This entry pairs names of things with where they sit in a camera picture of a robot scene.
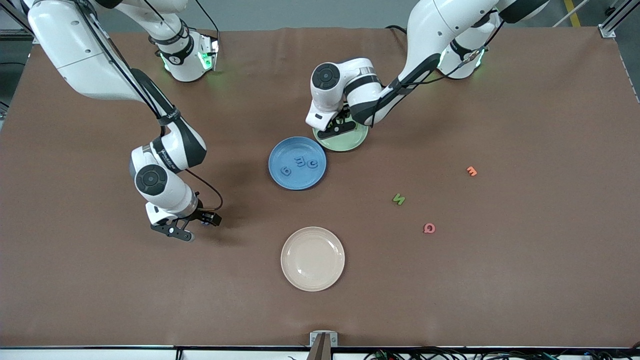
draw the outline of gray floor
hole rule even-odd
[[[578,5],[581,0],[574,0]],[[582,26],[596,26],[606,18],[604,10],[613,0],[591,0],[578,11]],[[383,28],[406,26],[417,0],[200,0],[222,31],[269,30],[279,28],[342,27]],[[550,0],[536,17],[517,26],[552,26],[566,15],[564,0]],[[195,0],[180,14],[190,26],[211,29],[211,23]],[[107,31],[142,31],[142,28],[118,11],[99,15]],[[569,20],[562,26],[571,26]],[[0,29],[15,27],[0,12]],[[640,10],[631,13],[616,30],[616,41],[632,81],[640,86]],[[31,44],[0,41],[0,63],[27,60]],[[0,101],[10,104],[22,67],[0,65]]]

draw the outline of round joint cap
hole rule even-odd
[[[147,165],[136,174],[136,187],[140,192],[156,196],[166,186],[166,170],[159,165]]]
[[[340,70],[331,63],[324,63],[316,67],[311,75],[311,81],[314,86],[321,90],[329,90],[340,81]]]

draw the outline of green led light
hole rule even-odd
[[[162,54],[160,54],[160,59],[162,59],[162,62],[164,63],[164,69],[167,71],[169,70],[169,65],[166,64],[166,59],[164,58],[164,56]]]
[[[211,65],[211,56],[207,55],[206,53],[205,54],[198,53],[198,56],[200,57],[200,62],[202,63],[202,67],[205,70],[211,69],[211,67],[213,66]]]
[[[476,62],[476,67],[480,66],[480,61],[482,61],[482,56],[484,55],[484,50],[478,56],[478,61]]]

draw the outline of green plate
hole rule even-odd
[[[352,122],[351,117],[346,119],[347,122]],[[329,150],[333,151],[349,151],[360,146],[364,139],[367,138],[367,133],[369,132],[369,126],[364,126],[362,124],[356,124],[356,128],[354,130],[349,131],[348,133],[336,135],[324,140],[318,138],[318,129],[314,129],[314,136],[320,145],[326,147]]]

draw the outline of black cable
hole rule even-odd
[[[120,52],[120,49],[118,49],[118,46],[116,46],[116,44],[113,42],[113,40],[111,38],[107,38],[107,41],[109,42],[109,45],[111,45],[111,47],[113,48],[113,50],[116,52],[116,54],[118,55],[118,57],[122,60],[122,62],[124,63],[124,65],[127,67],[127,69],[129,69],[129,71],[131,71],[131,67],[129,66],[129,63],[127,63],[127,60],[124,58],[124,56],[122,56],[122,53]],[[138,85],[142,88],[142,90],[144,90],[145,94],[147,95],[148,99],[151,100],[151,94],[149,94],[149,91],[142,86],[142,84],[140,84],[138,82],[138,80],[136,79],[136,82],[138,83]],[[160,111],[158,111],[158,108],[156,106],[156,104],[151,101],[151,103],[147,102],[147,99],[142,97],[143,100],[147,103],[147,106],[149,106],[149,108],[152,107],[151,111],[154,112],[154,114],[156,115],[156,119],[160,119]]]
[[[398,26],[398,25],[389,25],[385,29],[397,29],[397,30],[400,30],[400,31],[402,31],[403,33],[406,34],[406,29],[403,28],[402,26]]]
[[[566,348],[566,349],[564,349],[560,354],[555,355],[555,357],[562,356],[562,355],[564,355],[564,353],[565,353],[565,352],[567,352],[567,351],[569,351],[569,349],[567,349],[567,348]]]
[[[520,355],[520,354],[512,354],[512,353],[507,353],[504,355],[499,355],[499,356],[494,356],[494,357],[490,357],[487,360],[499,360],[499,359],[509,359],[511,357],[517,357],[519,359],[541,359],[541,357],[539,355],[535,355],[535,354],[531,354],[531,355]]]
[[[140,92],[139,88],[133,83],[133,81],[127,76],[127,74],[124,72],[124,70],[122,70],[122,67],[120,66],[120,64],[115,60],[115,58],[111,55],[111,53],[109,52],[109,50],[107,49],[106,45],[100,40],[100,37],[98,36],[98,34],[95,32],[95,30],[93,29],[93,26],[91,26],[91,22],[89,21],[89,18],[86,16],[84,10],[83,10],[83,4],[79,2],[79,0],[74,0],[75,4],[78,6],[79,8],[79,13],[82,16],[84,22],[86,23],[86,25],[89,27],[89,30],[91,31],[93,37],[96,39],[97,43],[100,45],[100,47],[102,48],[102,50],[104,51],[104,53],[107,55],[107,57],[111,60],[111,62],[113,62],[113,65],[116,66],[116,68],[120,71],[120,73],[123,75],[123,77],[127,80],[127,82],[129,82],[129,84],[131,85],[131,87],[134,88],[134,90],[138,93],[138,95],[142,98],[142,100],[145,102],[145,104],[147,104],[147,106],[151,109],[151,111],[153,111],[153,113],[156,115],[156,118],[160,118],[159,113],[157,112],[157,110],[155,109],[154,106],[152,106],[149,101],[147,100],[147,98],[142,94],[142,92]],[[119,54],[119,56],[122,57],[122,55],[120,54],[120,51],[116,49],[116,52]],[[122,58],[122,62],[130,69],[130,67],[128,66],[127,62],[124,60],[124,58]]]
[[[144,0],[145,4],[147,4],[148,7],[151,8],[151,10],[154,11],[154,13],[156,13],[156,15],[158,15],[158,17],[160,18],[160,20],[164,21],[164,23],[166,23],[166,21],[164,20],[164,17],[162,15],[160,15],[160,13],[156,10],[156,8],[154,8],[147,0]]]
[[[187,23],[186,23],[186,22],[184,22],[184,20],[182,20],[182,19],[180,19],[180,25],[181,25],[181,26],[184,26],[184,27],[187,29],[187,31],[186,31],[186,33],[184,34],[184,36],[180,35],[180,38],[187,38],[187,37],[189,37],[189,30],[190,30],[190,27],[189,27],[189,26],[187,25]]]
[[[598,356],[598,354],[594,353],[591,350],[587,350],[587,351],[585,351],[585,353],[589,354],[592,359],[601,360],[600,356]]]
[[[424,356],[424,354],[422,352],[417,352],[414,355],[411,355],[411,357],[409,358],[409,360],[433,360],[435,357],[437,356],[441,356],[440,354],[435,354],[429,358],[427,358],[426,356]]]
[[[210,211],[220,210],[220,208],[222,208],[222,204],[223,204],[222,194],[216,188],[214,188],[211,184],[209,184],[205,179],[202,179],[200,176],[197,176],[196,174],[194,174],[193,171],[189,170],[188,168],[186,168],[185,170],[186,170],[186,172],[191,174],[191,176],[193,176],[196,179],[200,180],[201,182],[204,183],[204,185],[207,185],[209,188],[211,188],[211,190],[213,190],[215,193],[218,194],[218,197],[220,198],[220,205],[218,205],[217,208],[211,209]]]
[[[495,38],[495,36],[498,35],[498,32],[500,31],[500,29],[502,29],[503,25],[504,25],[504,20],[500,23],[500,25],[498,25],[498,28],[493,32],[493,34],[491,34],[491,37],[489,38],[489,40],[487,40],[484,43],[483,47],[486,47],[487,45],[489,45],[491,40],[493,40],[493,38]]]
[[[468,360],[465,354],[462,354],[461,352],[459,352],[459,351],[457,351],[457,350],[449,349],[449,351],[451,351],[451,352],[455,352],[456,354],[459,354],[460,356],[462,356],[462,358],[463,358],[464,360]]]
[[[202,4],[200,4],[200,0],[196,0],[196,4],[198,4],[198,6],[202,10],[202,12],[204,12],[204,14],[209,18],[209,21],[211,21],[211,24],[213,24],[213,27],[216,28],[216,39],[219,39],[220,38],[220,30],[218,29],[218,25],[216,25],[216,22],[213,21],[211,16],[209,16],[209,13],[207,13],[207,10],[204,10],[204,8],[202,7]]]
[[[462,355],[464,358],[466,358],[462,353],[455,351],[453,349],[447,349],[447,348],[438,348],[438,347],[422,347],[420,349],[418,349],[419,352],[419,358],[420,360],[433,360],[436,357],[440,356],[443,357],[445,360],[449,360],[449,358],[447,357],[447,355],[451,356],[453,359],[457,359],[457,357],[453,354],[453,352],[456,352],[460,355]],[[424,354],[433,354],[431,357],[427,358],[426,356],[424,356]]]
[[[495,36],[498,34],[498,32],[500,31],[500,29],[502,29],[502,26],[504,25],[504,23],[505,23],[505,22],[504,22],[504,20],[503,20],[503,21],[500,23],[500,25],[498,25],[498,28],[493,32],[493,34],[491,35],[491,37],[490,37],[490,38],[489,38],[489,39],[484,43],[484,45],[483,45],[480,49],[478,49],[478,50],[484,51],[484,48],[485,48],[487,45],[489,45],[489,43],[493,40],[493,38],[495,38]],[[406,31],[405,31],[403,28],[399,27],[398,25],[389,25],[389,26],[387,26],[386,28],[387,28],[387,29],[400,29],[400,30],[402,30],[404,33],[406,33]],[[402,85],[400,86],[400,88],[406,88],[407,86],[412,86],[412,85],[427,85],[427,84],[435,83],[436,81],[440,81],[440,80],[442,80],[442,79],[444,79],[444,78],[448,78],[451,74],[453,74],[455,71],[457,71],[458,69],[460,69],[464,64],[465,64],[465,63],[460,63],[460,65],[458,65],[455,69],[451,70],[448,74],[445,74],[445,75],[443,75],[443,76],[440,76],[440,77],[439,77],[439,78],[437,78],[437,79],[433,79],[433,80],[429,80],[429,81],[418,81],[418,82],[415,82],[415,83],[406,83],[406,84],[402,84]],[[432,73],[432,72],[433,72],[433,71],[430,71],[430,72],[429,72],[429,74],[427,74],[427,76],[425,76],[424,78],[425,78],[425,79],[426,79],[426,78],[428,78],[428,77],[431,75],[431,73]],[[379,109],[378,109],[378,107],[380,106],[380,101],[381,101],[381,100],[382,100],[382,97],[379,97],[379,98],[378,98],[378,101],[376,101],[376,105],[375,105],[375,106],[374,106],[374,108],[373,108],[373,114],[371,114],[371,125],[370,125],[370,127],[371,127],[371,128],[373,128],[373,123],[374,123],[374,120],[376,119],[376,112],[379,110]],[[453,358],[453,360],[457,360],[457,359],[458,359],[457,357],[453,356],[451,353],[450,353],[449,355]]]
[[[389,354],[391,354],[391,356],[393,356],[396,360],[406,360],[402,355],[398,354],[397,352],[389,352]]]
[[[616,350],[616,356],[618,356],[618,357],[626,357],[628,360],[633,360],[633,358],[630,357],[629,355],[621,354],[620,350]]]

